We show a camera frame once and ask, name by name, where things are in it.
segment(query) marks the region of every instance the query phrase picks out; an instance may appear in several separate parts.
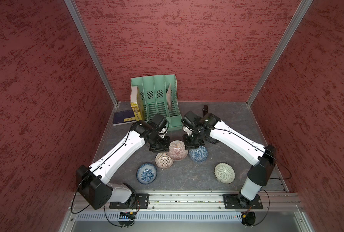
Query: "blue floral bowl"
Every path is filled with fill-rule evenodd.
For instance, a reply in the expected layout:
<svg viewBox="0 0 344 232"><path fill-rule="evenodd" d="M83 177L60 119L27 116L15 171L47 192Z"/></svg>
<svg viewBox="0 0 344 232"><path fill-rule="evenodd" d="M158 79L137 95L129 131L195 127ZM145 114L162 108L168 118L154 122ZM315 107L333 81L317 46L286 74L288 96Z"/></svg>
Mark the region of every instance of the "blue floral bowl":
<svg viewBox="0 0 344 232"><path fill-rule="evenodd" d="M208 151L204 146L199 146L197 149L189 150L190 158L195 162L202 162L207 159Z"/></svg>
<svg viewBox="0 0 344 232"><path fill-rule="evenodd" d="M150 184L156 178L156 167L151 163L141 165L137 170L137 180L142 184Z"/></svg>

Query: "book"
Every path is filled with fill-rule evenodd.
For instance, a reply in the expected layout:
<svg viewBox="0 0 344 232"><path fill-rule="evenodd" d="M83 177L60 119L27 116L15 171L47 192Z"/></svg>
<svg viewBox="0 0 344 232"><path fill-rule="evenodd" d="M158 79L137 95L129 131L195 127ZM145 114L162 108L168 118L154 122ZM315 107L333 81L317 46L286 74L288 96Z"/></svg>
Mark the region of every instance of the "book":
<svg viewBox="0 0 344 232"><path fill-rule="evenodd" d="M136 121L144 120L144 105L142 103L140 91L138 90L138 86L132 86L131 91L131 107L133 113L136 117Z"/></svg>
<svg viewBox="0 0 344 232"><path fill-rule="evenodd" d="M169 87L167 90L167 105L168 105L168 110L172 111L171 84L169 84Z"/></svg>
<svg viewBox="0 0 344 232"><path fill-rule="evenodd" d="M113 118L114 126L122 125L126 123L133 123L133 122L136 122L136 117L132 109L114 113L114 118Z"/></svg>

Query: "gray table surface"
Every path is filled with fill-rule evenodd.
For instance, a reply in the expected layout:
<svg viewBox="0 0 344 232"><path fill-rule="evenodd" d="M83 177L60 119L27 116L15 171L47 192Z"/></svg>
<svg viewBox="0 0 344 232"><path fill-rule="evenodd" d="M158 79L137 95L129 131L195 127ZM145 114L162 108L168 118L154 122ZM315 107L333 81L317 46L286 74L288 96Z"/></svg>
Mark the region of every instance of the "gray table surface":
<svg viewBox="0 0 344 232"><path fill-rule="evenodd" d="M231 128L243 134L247 138L264 143L256 122L244 102L179 102L181 115L189 110L202 115L202 108L207 104L210 113L215 114ZM129 102L121 102L117 111L131 109ZM105 139L104 149L97 154L96 160L110 151L129 130L131 123L113 126L108 138ZM168 132L171 140L182 140L182 130ZM160 169L156 166L157 153L149 151L147 146L138 149L111 178L111 183L127 183L136 190L240 190L246 179L246 174L251 165L237 152L223 143L210 144L205 142L208 150L208 159L202 163L192 161L189 156L181 161L174 161L168 169ZM157 167L157 177L150 184L141 184L137 181L136 172L143 163L152 163ZM235 180L230 184L219 182L214 174L214 168L218 163L227 163L235 171ZM278 178L279 171L274 169L271 177ZM269 180L266 190L284 190L280 180Z"/></svg>

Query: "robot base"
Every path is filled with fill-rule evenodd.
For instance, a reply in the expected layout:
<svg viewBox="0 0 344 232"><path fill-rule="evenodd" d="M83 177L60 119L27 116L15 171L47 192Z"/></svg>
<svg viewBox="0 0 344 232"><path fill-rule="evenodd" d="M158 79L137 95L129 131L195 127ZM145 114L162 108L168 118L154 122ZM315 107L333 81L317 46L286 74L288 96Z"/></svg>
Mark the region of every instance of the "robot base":
<svg viewBox="0 0 344 232"><path fill-rule="evenodd" d="M140 209L147 209L149 205L149 195L147 193L136 193L135 201L138 200L140 202ZM138 209L138 204L133 204L132 207L128 207L126 203L121 202L110 202L110 209Z"/></svg>
<svg viewBox="0 0 344 232"><path fill-rule="evenodd" d="M225 209L244 209L239 205L238 194L223 194L222 196L225 203ZM258 194L254 197L251 206L252 209L263 209L263 205Z"/></svg>

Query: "black cable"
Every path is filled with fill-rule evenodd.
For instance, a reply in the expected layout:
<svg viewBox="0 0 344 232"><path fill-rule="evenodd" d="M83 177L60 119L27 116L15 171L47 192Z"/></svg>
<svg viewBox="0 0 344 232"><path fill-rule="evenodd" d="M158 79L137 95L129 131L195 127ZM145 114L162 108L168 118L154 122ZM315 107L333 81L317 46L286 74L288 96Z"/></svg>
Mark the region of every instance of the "black cable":
<svg viewBox="0 0 344 232"><path fill-rule="evenodd" d="M129 133L131 132L131 128L132 126L129 128L128 130L128 133L127 133L127 137L126 137L126 140L125 142L116 150L113 152L113 154L111 154L109 157L107 157L95 170L93 170L92 172L94 173L97 169L99 169L101 167L101 165L103 165L111 156L113 156L122 146L126 146L127 144L127 139L128 139L128 136L129 136Z"/></svg>
<svg viewBox="0 0 344 232"><path fill-rule="evenodd" d="M149 117L145 118L145 122L146 122L146 120L147 120L148 118L150 118L150 117L152 117L152 116L150 115Z"/></svg>
<svg viewBox="0 0 344 232"><path fill-rule="evenodd" d="M262 190L265 191L265 193L267 194L267 198L268 198L267 212L266 212L265 216L262 218L262 220L261 220L260 222L258 222L257 224L254 224L254 225L252 225L252 226L256 226L256 225L260 224L263 220L265 220L265 218L266 218L266 216L267 216L267 214L268 214L268 210L270 209L270 197L269 197L268 193L266 192L266 190L261 189L260 191L262 191Z"/></svg>
<svg viewBox="0 0 344 232"><path fill-rule="evenodd" d="M244 140L245 142L247 142L249 145L251 145L252 147L254 147L255 149L261 151L260 149L258 149L256 146L254 146L253 144L251 144L250 142L246 141L245 139L243 139L242 137L240 137L239 135L235 134L234 132L232 131L228 131L228 130L224 130L224 129L218 129L218 128L206 128L206 129L201 129L201 130L221 130L221 131L227 131L229 132L229 134L233 134L233 135L236 135L238 136L239 138L241 138L242 140ZM273 158L274 160L276 160L276 162L278 162L279 164L281 164L281 166L283 166L290 174L290 177L287 177L287 178L270 178L269 180L271 179L274 179L274 180L288 180L290 178L292 178L292 173L290 172L289 169L286 168L286 166L282 163L280 163L277 159L275 159L272 155L269 155L267 154L265 151L262 151L263 153L265 153L266 155L270 156L271 158Z"/></svg>
<svg viewBox="0 0 344 232"><path fill-rule="evenodd" d="M135 214L137 214L138 211L139 211L140 208L141 208L140 202L139 202L138 200L136 200L136 201L138 202L139 208L138 208L138 210L136 210L136 213L135 213ZM109 221L109 219L107 218L107 215L106 215L105 205L104 205L104 214L105 214L106 220L107 220L110 224L112 224L112 225L114 225L114 226L117 226L117 227L123 227L123 226L115 225L115 224L111 223L111 221ZM128 225L125 225L125 226L126 226L126 227L129 227L129 226L134 225L134 219L130 219L127 223L129 223L129 222L131 222L131 221L132 221L132 224L128 224Z"/></svg>
<svg viewBox="0 0 344 232"><path fill-rule="evenodd" d="M82 210L79 211L79 212L73 212L74 199L76 198L76 195L77 195L77 192L78 192L78 190L79 190L79 187L80 187L80 185L82 184L83 181L84 181L84 179L78 184L77 190L76 190L76 192L74 193L73 201L71 202L71 207L70 207L70 211L71 211L72 214L80 213L80 212L82 212L83 210L85 210L88 206L91 205L91 204L87 205L84 209L82 209Z"/></svg>

